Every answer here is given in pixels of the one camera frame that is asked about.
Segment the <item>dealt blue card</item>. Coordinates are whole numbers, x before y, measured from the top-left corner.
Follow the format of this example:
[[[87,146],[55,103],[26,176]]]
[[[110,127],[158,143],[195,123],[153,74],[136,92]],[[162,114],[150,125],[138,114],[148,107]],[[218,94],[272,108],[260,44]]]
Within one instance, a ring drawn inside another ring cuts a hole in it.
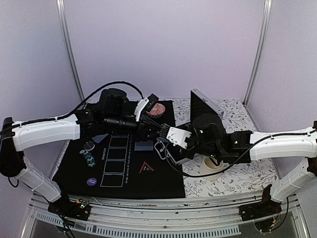
[[[154,145],[152,141],[140,141],[134,144],[135,151],[153,151],[153,148]]]
[[[92,140],[93,140],[95,143],[99,144],[99,143],[101,143],[107,136],[108,136],[108,133],[102,134],[102,135],[96,135],[96,136],[92,137]]]

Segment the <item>red triangular all-in marker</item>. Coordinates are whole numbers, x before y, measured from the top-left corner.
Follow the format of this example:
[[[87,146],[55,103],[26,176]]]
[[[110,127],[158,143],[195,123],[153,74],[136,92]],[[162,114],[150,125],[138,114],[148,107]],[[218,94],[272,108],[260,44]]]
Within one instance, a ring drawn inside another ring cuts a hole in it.
[[[145,174],[145,173],[152,173],[155,170],[147,163],[144,161],[143,165],[141,166],[139,173],[140,174]]]

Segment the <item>clear acrylic dealer button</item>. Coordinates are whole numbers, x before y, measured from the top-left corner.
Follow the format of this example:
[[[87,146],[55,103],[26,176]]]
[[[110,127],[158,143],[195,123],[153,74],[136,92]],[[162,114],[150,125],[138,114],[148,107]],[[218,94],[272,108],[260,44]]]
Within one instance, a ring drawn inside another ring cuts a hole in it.
[[[85,151],[92,151],[95,148],[95,144],[93,141],[87,141],[83,146]]]

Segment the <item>green blue poker chip stack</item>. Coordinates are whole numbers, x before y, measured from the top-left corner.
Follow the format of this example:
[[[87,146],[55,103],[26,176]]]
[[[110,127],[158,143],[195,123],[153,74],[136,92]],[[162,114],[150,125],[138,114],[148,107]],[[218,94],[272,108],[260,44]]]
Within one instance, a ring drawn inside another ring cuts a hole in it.
[[[94,166],[95,166],[95,164],[96,164],[95,158],[94,158],[94,156],[91,154],[91,152],[86,151],[86,150],[81,150],[81,151],[79,152],[79,154],[80,154],[81,156],[83,156],[83,158],[86,160],[88,167],[94,167]]]

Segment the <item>purple small blind button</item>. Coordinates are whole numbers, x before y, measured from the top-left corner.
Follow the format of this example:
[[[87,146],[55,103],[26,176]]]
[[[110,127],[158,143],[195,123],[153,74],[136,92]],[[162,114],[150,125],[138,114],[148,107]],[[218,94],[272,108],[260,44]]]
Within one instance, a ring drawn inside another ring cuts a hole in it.
[[[95,186],[97,183],[98,183],[98,181],[96,178],[89,178],[89,179],[87,179],[87,182],[86,182],[86,184],[88,186]]]

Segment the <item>blue playing card deck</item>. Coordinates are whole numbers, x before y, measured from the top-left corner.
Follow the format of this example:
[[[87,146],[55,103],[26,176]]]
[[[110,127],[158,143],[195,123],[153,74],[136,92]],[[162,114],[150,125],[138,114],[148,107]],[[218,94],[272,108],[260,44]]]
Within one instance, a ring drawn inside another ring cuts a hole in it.
[[[157,141],[163,142],[163,143],[169,143],[169,140],[164,137],[163,135],[161,135],[159,132],[157,134]]]

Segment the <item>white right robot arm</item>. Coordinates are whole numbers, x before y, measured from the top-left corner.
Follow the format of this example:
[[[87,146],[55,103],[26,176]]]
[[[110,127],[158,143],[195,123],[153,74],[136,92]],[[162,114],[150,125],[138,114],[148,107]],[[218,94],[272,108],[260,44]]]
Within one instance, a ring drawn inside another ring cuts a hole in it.
[[[202,114],[188,129],[162,124],[158,141],[176,147],[174,155],[191,159],[195,154],[217,162],[249,163],[267,158],[303,157],[298,166],[280,181],[269,185],[256,206],[260,216],[267,216],[286,197],[317,177],[317,125],[297,131],[264,133],[249,130],[228,134],[219,116]]]

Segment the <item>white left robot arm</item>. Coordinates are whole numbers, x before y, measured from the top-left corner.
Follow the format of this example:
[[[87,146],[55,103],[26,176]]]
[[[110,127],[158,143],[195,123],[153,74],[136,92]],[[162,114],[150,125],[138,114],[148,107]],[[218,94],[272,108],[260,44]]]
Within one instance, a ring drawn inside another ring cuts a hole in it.
[[[63,215],[70,215],[73,203],[63,195],[60,186],[47,178],[25,158],[24,150],[62,140],[92,138],[110,132],[131,133],[139,140],[148,140],[158,127],[145,115],[158,102],[151,94],[139,102],[130,102],[126,92],[109,88],[101,92],[97,103],[84,109],[48,119],[13,122],[3,121],[0,132],[0,173],[16,178],[40,193]]]

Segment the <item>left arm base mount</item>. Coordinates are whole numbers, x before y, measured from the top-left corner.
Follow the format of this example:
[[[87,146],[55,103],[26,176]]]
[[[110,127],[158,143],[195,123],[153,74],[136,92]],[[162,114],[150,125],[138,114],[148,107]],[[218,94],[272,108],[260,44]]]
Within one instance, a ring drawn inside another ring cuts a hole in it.
[[[49,202],[48,211],[62,217],[73,218],[82,221],[88,221],[91,206],[88,200],[79,198],[71,201],[67,194],[61,194],[55,202]]]

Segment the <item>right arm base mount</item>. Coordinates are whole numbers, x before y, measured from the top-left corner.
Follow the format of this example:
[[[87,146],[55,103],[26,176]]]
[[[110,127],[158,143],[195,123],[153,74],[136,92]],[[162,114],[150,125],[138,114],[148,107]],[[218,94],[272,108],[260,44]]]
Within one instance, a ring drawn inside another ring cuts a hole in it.
[[[270,189],[272,185],[268,185],[262,192],[261,201],[239,206],[239,214],[242,221],[254,220],[266,216],[272,216],[268,220],[255,222],[254,225],[259,232],[271,232],[277,222],[281,209],[281,202],[274,202],[271,199]]]

